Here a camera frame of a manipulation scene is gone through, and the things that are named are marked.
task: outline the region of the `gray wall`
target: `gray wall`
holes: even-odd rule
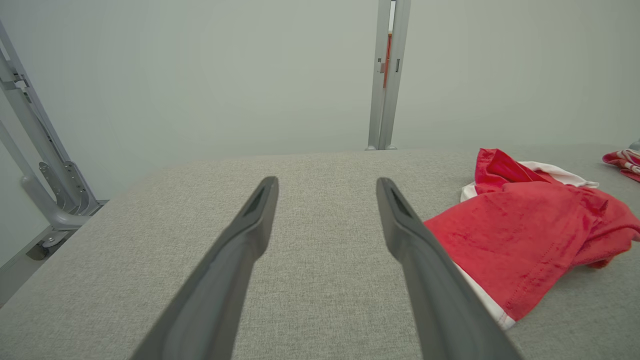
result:
[[[392,143],[640,136],[640,1],[413,1]]]
[[[367,146],[377,2],[0,2],[96,196],[160,167]]]

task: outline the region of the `metal leg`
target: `metal leg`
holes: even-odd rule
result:
[[[22,188],[55,230],[79,229],[91,217],[71,215],[58,207],[35,176],[24,176]]]
[[[396,0],[393,41],[391,42],[390,64],[387,74],[387,88],[382,111],[378,149],[397,149],[397,147],[391,145],[391,136],[393,134],[394,120],[396,117],[396,105],[398,91],[400,90],[400,75],[402,74],[404,62],[404,45],[406,43],[407,27],[409,26],[410,8],[411,0]]]
[[[389,36],[391,0],[378,0],[378,25],[376,26],[376,52],[373,57],[373,86],[371,91],[371,118],[369,119],[369,146],[366,150],[379,150],[380,122],[385,100],[385,62]]]
[[[0,88],[44,161],[40,164],[40,170],[56,194],[58,206],[71,214],[89,215],[95,212],[100,205],[77,165],[70,161],[1,22],[0,41],[10,59],[9,63],[4,56],[0,56]],[[35,178],[29,165],[22,164],[24,158],[19,149],[12,151],[12,156],[26,177]]]

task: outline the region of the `table surface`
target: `table surface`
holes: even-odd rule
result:
[[[505,148],[551,163],[640,214],[640,184],[600,161],[604,145]],[[265,176],[280,180],[271,241],[256,262],[236,359],[419,359],[375,181],[393,179],[423,219],[458,203],[476,151],[416,149],[203,161],[168,168],[110,201],[0,309],[0,359],[127,359]],[[577,268],[507,332],[526,359],[640,354],[634,246]]]

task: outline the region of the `floor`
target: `floor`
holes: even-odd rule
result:
[[[18,289],[38,270],[49,257],[36,261],[27,255],[20,256],[6,271],[0,274],[0,306],[5,304]]]

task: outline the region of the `red cloth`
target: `red cloth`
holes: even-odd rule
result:
[[[632,149],[614,151],[602,156],[602,161],[616,165],[620,173],[626,177],[640,182],[640,153]]]
[[[516,321],[573,267],[603,267],[640,240],[640,221],[621,201],[537,174],[497,149],[480,150],[476,189],[424,225]]]

